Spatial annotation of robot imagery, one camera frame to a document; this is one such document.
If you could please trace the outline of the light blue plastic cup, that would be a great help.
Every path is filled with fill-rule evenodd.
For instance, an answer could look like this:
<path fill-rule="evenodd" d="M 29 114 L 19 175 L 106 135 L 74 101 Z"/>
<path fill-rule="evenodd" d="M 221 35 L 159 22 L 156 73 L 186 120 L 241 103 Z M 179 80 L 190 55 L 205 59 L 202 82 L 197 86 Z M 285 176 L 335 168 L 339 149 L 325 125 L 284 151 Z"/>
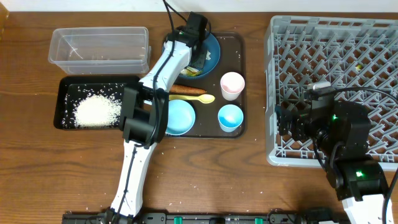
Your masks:
<path fill-rule="evenodd" d="M 244 121 L 244 113 L 236 105 L 224 105 L 220 108 L 217 117 L 220 128 L 227 133 L 233 132 Z"/>

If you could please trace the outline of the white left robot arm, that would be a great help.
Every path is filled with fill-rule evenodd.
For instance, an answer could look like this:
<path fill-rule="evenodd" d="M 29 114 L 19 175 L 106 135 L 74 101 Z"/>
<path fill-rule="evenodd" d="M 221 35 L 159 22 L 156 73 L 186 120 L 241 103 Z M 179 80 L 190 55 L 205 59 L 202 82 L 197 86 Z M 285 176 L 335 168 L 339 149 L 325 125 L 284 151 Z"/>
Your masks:
<path fill-rule="evenodd" d="M 167 127 L 169 91 L 180 72 L 201 54 L 202 43 L 209 35 L 205 27 L 186 25 L 174 29 L 165 38 L 164 51 L 152 70 L 124 87 L 119 120 L 124 160 L 111 204 L 113 223 L 138 215 L 150 157 Z"/>

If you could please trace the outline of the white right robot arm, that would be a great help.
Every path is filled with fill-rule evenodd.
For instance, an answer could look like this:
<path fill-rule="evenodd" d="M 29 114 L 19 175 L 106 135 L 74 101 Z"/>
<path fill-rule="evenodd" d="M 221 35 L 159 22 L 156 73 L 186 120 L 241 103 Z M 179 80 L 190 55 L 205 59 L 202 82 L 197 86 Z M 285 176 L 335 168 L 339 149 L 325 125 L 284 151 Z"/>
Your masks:
<path fill-rule="evenodd" d="M 381 165 L 367 154 L 371 121 L 363 105 L 350 101 L 314 101 L 307 111 L 276 106 L 280 135 L 311 139 L 326 178 L 351 223 L 393 223 L 391 195 Z"/>

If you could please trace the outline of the light blue bowl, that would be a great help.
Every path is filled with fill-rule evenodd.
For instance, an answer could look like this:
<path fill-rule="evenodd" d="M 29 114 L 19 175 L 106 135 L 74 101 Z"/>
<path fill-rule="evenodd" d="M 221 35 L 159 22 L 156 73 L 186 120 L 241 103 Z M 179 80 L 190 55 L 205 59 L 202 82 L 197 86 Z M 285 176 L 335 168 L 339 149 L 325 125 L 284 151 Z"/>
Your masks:
<path fill-rule="evenodd" d="M 165 132 L 171 136 L 183 135 L 193 127 L 195 119 L 195 110 L 190 103 L 183 100 L 171 100 Z"/>

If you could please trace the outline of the yellow green snack wrapper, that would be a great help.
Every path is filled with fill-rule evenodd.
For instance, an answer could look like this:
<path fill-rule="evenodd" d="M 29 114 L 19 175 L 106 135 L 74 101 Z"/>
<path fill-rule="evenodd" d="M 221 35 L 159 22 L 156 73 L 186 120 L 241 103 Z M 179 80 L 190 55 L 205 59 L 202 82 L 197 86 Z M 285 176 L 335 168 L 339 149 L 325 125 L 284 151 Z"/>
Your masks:
<path fill-rule="evenodd" d="M 197 77 L 202 73 L 201 69 L 194 68 L 194 67 L 185 67 L 180 74 L 186 77 Z"/>

